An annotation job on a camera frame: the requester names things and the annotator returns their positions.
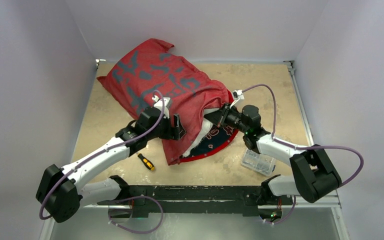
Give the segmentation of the white pillow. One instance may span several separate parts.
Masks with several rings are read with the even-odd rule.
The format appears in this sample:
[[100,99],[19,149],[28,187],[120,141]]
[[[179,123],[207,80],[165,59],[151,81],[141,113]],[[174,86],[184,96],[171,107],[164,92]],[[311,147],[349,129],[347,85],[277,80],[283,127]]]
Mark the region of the white pillow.
[[201,129],[197,135],[197,137],[194,139],[194,141],[191,142],[191,145],[189,148],[181,155],[181,157],[188,157],[191,154],[191,151],[196,148],[203,138],[210,132],[211,128],[213,127],[213,123],[206,118],[203,119]]

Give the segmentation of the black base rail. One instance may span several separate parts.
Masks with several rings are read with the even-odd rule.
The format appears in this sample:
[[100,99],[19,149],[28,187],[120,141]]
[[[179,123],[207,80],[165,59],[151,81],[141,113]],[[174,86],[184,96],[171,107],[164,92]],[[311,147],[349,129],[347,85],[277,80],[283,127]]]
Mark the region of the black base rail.
[[150,213],[241,214],[244,217],[278,219],[290,196],[274,196],[263,186],[130,185],[106,204],[127,206],[134,218]]

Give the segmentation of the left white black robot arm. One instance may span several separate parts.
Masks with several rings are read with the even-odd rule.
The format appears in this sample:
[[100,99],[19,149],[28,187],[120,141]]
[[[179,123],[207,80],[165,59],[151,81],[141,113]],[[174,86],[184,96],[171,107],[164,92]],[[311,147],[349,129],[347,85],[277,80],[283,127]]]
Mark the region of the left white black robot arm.
[[147,107],[138,119],[84,158],[62,167],[52,164],[44,170],[35,195],[41,204],[39,218],[53,218],[58,223],[68,220],[86,199],[81,189],[98,174],[144,149],[152,139],[178,141],[185,134],[178,113],[168,116],[165,110]]

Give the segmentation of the yellow black handled screwdriver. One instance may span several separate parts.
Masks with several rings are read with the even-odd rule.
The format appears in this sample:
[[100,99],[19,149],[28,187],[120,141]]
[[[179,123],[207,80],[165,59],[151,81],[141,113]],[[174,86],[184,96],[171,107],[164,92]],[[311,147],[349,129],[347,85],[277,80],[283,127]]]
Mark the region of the yellow black handled screwdriver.
[[145,157],[143,154],[137,153],[137,157],[141,160],[141,162],[144,164],[144,166],[148,170],[150,170],[152,172],[156,170],[155,165],[147,157]]

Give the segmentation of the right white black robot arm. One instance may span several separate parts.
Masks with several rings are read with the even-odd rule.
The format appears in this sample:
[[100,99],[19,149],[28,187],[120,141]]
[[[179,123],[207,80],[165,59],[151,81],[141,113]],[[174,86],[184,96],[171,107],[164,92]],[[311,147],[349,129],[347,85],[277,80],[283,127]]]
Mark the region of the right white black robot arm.
[[257,203],[272,204],[280,196],[300,196],[315,203],[342,185],[342,179],[326,151],[319,145],[295,145],[273,137],[261,125],[259,109],[246,105],[242,111],[225,104],[204,118],[216,127],[231,127],[242,132],[245,146],[290,166],[291,175],[275,175],[261,183]]

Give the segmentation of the clear plastic compartment box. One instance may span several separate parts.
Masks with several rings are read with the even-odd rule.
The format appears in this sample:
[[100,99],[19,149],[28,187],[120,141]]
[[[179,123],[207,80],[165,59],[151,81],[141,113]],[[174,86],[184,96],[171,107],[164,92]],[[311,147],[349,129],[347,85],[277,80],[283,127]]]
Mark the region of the clear plastic compartment box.
[[247,149],[242,157],[241,165],[268,177],[276,168],[276,159]]

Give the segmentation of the red pillowcase with grey print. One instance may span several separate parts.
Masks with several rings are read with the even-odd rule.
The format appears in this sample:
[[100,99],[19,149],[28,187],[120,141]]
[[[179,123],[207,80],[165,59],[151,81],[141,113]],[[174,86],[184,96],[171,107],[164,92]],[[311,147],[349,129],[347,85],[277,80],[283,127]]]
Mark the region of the red pillowcase with grey print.
[[181,157],[200,132],[204,115],[231,103],[233,97],[223,83],[210,79],[184,57],[172,54],[172,47],[172,43],[150,38],[122,57],[107,75],[97,78],[134,119],[153,105],[154,91],[171,98],[169,113],[180,115],[186,134],[180,140],[162,142],[169,165],[214,155],[226,148],[238,133],[231,127],[213,126],[189,156]]

